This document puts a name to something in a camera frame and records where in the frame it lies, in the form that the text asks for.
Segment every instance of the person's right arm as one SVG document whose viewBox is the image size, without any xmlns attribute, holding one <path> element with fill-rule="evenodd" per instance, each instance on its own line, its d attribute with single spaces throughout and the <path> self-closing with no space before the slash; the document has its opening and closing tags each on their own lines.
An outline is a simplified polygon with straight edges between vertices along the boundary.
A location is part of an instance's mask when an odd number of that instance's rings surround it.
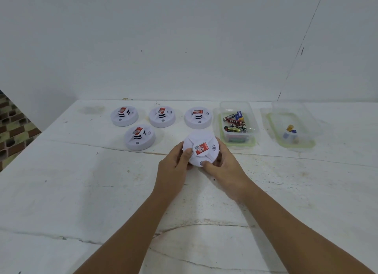
<svg viewBox="0 0 378 274">
<path fill-rule="evenodd" d="M 260 189 L 219 139 L 220 157 L 204 169 L 227 195 L 244 203 L 290 274 L 374 274 L 356 258 L 315 232 Z"/>
</svg>

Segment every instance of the pile of batteries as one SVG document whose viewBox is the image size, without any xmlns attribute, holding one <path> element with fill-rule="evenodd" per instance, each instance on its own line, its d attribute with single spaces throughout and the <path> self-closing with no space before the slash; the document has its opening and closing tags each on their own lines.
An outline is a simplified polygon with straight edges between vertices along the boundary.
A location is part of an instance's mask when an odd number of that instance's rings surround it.
<svg viewBox="0 0 378 274">
<path fill-rule="evenodd" d="M 287 139 L 289 136 L 291 136 L 293 143 L 299 143 L 297 131 L 294 129 L 293 125 L 288 125 L 286 128 L 286 132 L 283 134 L 284 139 Z"/>
<path fill-rule="evenodd" d="M 223 121 L 231 124 L 231 126 L 224 126 L 224 130 L 226 132 L 230 132 L 230 133 L 247 133 L 248 132 L 241 111 L 238 111 L 236 114 L 232 114 L 223 118 Z"/>
</svg>

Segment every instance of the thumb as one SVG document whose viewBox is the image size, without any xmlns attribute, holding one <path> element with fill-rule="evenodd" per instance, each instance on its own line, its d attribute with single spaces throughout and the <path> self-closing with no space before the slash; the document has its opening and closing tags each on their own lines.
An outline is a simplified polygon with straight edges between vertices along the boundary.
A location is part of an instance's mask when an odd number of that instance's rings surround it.
<svg viewBox="0 0 378 274">
<path fill-rule="evenodd" d="M 191 158 L 193 150 L 191 148 L 187 148 L 180 157 L 180 161 L 178 162 L 177 166 L 181 168 L 185 168 Z"/>
<path fill-rule="evenodd" d="M 212 175 L 215 178 L 218 177 L 220 167 L 216 167 L 209 161 L 202 162 L 202 166 L 205 169 L 205 171 L 207 171 L 210 175 Z"/>
</svg>

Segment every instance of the clear plastic container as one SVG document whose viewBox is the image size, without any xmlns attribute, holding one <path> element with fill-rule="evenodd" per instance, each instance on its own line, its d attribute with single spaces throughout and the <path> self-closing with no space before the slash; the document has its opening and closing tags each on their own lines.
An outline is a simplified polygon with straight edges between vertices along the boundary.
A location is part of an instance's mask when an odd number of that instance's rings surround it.
<svg viewBox="0 0 378 274">
<path fill-rule="evenodd" d="M 268 120 L 282 147 L 311 148 L 315 146 L 314 138 L 323 133 L 316 119 L 300 102 L 273 102 Z"/>
<path fill-rule="evenodd" d="M 243 115 L 247 132 L 234 133 L 226 131 L 224 127 L 230 127 L 231 123 L 223 119 L 237 114 L 238 111 Z M 258 124 L 248 102 L 221 102 L 218 120 L 221 140 L 227 145 L 253 146 L 256 143 L 256 136 L 259 133 Z"/>
</svg>

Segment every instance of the person's left arm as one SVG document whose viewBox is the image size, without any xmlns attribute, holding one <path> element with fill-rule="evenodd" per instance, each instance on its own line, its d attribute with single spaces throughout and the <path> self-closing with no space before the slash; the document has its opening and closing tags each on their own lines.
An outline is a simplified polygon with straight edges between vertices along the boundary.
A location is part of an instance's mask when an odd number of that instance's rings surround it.
<svg viewBox="0 0 378 274">
<path fill-rule="evenodd" d="M 74 274 L 138 274 L 160 219 L 181 191 L 192 150 L 183 142 L 159 162 L 154 190 L 130 219 Z"/>
</svg>

